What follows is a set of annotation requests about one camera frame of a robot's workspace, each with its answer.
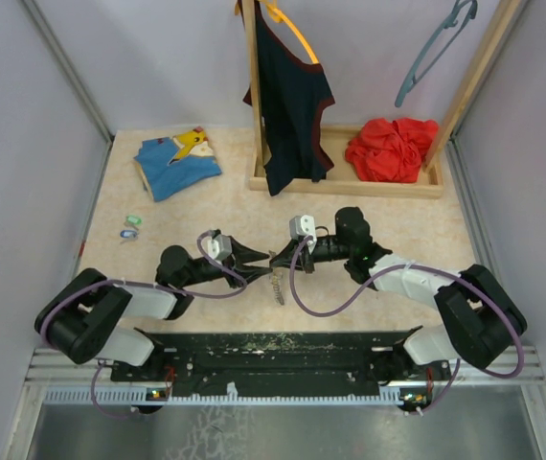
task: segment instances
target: red cloth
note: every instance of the red cloth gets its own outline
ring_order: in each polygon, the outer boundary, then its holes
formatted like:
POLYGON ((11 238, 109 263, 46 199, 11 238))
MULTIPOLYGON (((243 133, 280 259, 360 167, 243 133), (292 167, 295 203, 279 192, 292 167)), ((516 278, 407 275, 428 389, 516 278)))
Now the red cloth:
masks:
POLYGON ((434 120, 371 120, 348 144, 346 160, 354 165, 360 180, 416 182, 437 129, 434 120))

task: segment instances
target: white cable clip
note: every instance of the white cable clip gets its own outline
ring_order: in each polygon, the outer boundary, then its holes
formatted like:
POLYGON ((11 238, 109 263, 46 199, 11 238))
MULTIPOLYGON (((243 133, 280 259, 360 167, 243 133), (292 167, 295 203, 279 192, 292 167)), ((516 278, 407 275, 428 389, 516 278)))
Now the white cable clip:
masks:
POLYGON ((315 218, 313 216, 305 214, 303 216, 296 216, 290 220, 290 238, 299 240, 299 237, 311 237, 311 239, 307 240, 307 250, 311 254, 318 241, 315 231, 315 218))
POLYGON ((217 235, 207 241, 207 255, 216 262, 222 262, 233 253, 233 245, 230 237, 217 235))
POLYGON ((405 280, 405 275, 407 274, 407 272, 411 268, 411 265, 413 265, 415 263, 416 263, 416 261, 414 261, 414 260, 407 261, 407 264, 405 264, 404 269, 400 273, 400 285, 403 287, 403 292, 405 293, 405 295, 407 297, 409 297, 409 298, 411 298, 411 293, 409 292, 409 287, 407 286, 407 282, 405 280))

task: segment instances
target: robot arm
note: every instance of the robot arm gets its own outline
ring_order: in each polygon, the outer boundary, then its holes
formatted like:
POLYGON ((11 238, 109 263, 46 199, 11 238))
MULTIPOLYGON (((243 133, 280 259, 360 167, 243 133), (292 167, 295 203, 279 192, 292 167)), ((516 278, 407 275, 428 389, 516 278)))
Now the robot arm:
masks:
MULTIPOLYGON (((358 208, 338 211, 336 234, 325 237, 315 236, 312 217, 294 218, 290 222, 293 240, 270 264, 289 267, 299 242, 310 236, 311 245, 303 249, 296 265, 296 269, 306 273, 313 272, 317 263, 345 260, 346 271, 353 280, 363 284, 381 270, 406 265, 407 269, 380 276, 370 288, 395 292, 439 311, 442 325, 420 328, 403 343, 404 353, 417 365, 461 357, 478 369, 486 369, 512 344, 509 332, 494 311, 486 306, 476 309, 471 306, 479 298, 470 290, 441 274, 410 269, 415 264, 413 261, 374 242, 370 230, 358 208)), ((485 267, 474 264, 467 270, 450 273, 484 292, 505 313, 518 335, 526 331, 524 316, 485 267)))
MULTIPOLYGON (((249 285, 271 272, 266 266, 248 265, 268 259, 268 255, 240 244, 233 237, 215 231, 208 242, 210 258, 230 268, 249 285)), ((163 251, 156 271, 156 284, 162 289, 152 289, 153 284, 126 283, 108 280, 94 268, 86 268, 38 315, 34 329, 44 334, 46 318, 60 302, 103 284, 94 290, 78 295, 65 308, 48 321, 44 339, 62 351, 76 364, 93 358, 104 358, 142 366, 154 351, 155 340, 139 330, 117 327, 118 322, 129 317, 149 317, 174 320, 192 303, 189 292, 176 292, 185 287, 226 279, 231 288, 241 288, 241 283, 210 264, 204 257, 193 259, 182 246, 170 246, 163 251), (175 292, 164 290, 172 287, 175 292)))

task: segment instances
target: clothes hanger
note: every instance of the clothes hanger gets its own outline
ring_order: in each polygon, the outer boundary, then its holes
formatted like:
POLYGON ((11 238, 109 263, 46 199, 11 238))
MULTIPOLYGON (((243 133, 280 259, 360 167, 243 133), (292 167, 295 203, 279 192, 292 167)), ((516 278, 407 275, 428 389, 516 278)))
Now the clothes hanger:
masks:
MULTIPOLYGON (((286 26, 288 26, 288 29, 292 31, 293 34, 296 35, 296 37, 301 42, 301 45, 303 45, 303 48, 305 48, 305 51, 307 52, 307 55, 311 59, 311 63, 318 64, 320 61, 318 60, 318 57, 315 55, 313 50, 311 49, 311 46, 309 46, 309 43, 307 43, 307 40, 301 34, 301 31, 297 29, 297 27, 294 25, 294 23, 284 14, 282 10, 280 10, 277 6, 277 0, 258 0, 259 2, 263 3, 266 6, 266 10, 269 13, 269 16, 273 21, 280 23, 284 22, 286 26)), ((239 3, 235 4, 235 16, 237 16, 240 13, 239 11, 239 3)))
POLYGON ((428 71, 437 63, 439 58, 445 53, 447 48, 449 48, 449 45, 452 44, 452 42, 456 39, 456 37, 463 31, 466 24, 469 23, 471 19, 475 19, 475 16, 477 15, 477 0, 464 0, 461 2, 461 0, 456 0, 454 3, 454 8, 452 8, 452 12, 449 14, 449 16, 444 19, 444 22, 440 24, 440 26, 435 30, 435 32, 430 36, 424 47, 421 49, 420 53, 418 54, 418 57, 416 57, 416 60, 414 61, 414 64, 411 66, 411 69, 409 69, 409 72, 405 76, 405 80, 403 81, 402 85, 400 86, 400 90, 398 91, 397 99, 395 100, 395 107, 401 107, 403 104, 403 101, 405 100, 405 96, 407 96, 407 93, 409 93, 414 87, 424 78, 424 76, 428 73, 428 71), (445 30, 449 28, 456 27, 458 25, 458 15, 460 14, 461 10, 466 6, 469 5, 468 11, 466 12, 465 19, 463 19, 463 23, 461 24, 460 29, 450 38, 450 40, 445 44, 444 48, 435 56, 435 58, 432 60, 430 64, 426 66, 426 68, 422 71, 422 73, 416 77, 416 73, 418 72, 418 67, 420 67, 420 64, 422 63, 424 57, 426 56, 426 53, 428 53, 428 50, 431 46, 433 46, 433 43, 435 43, 435 40, 439 37, 439 35, 445 30))

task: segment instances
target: black t-shirt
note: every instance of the black t-shirt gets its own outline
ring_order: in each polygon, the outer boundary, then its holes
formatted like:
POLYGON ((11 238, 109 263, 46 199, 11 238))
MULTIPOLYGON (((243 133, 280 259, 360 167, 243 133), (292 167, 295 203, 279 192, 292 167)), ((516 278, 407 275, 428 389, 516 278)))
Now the black t-shirt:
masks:
MULTIPOLYGON (((320 147, 322 112, 334 97, 322 65, 294 56, 264 21, 260 3, 254 3, 262 116, 271 150, 264 169, 275 196, 294 178, 325 179, 334 166, 320 147)), ((243 100, 252 103, 249 89, 243 100)))

